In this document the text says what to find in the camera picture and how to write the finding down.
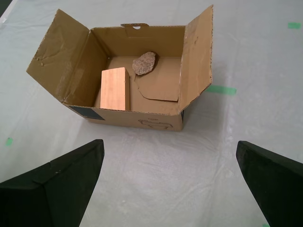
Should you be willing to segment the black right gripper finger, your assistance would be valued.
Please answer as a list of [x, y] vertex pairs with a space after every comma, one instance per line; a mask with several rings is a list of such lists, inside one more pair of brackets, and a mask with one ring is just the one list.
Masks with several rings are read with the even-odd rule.
[[78, 227], [97, 184], [104, 142], [93, 140], [0, 184], [2, 227]]
[[243, 178], [271, 227], [303, 225], [303, 165], [247, 141], [236, 159]]

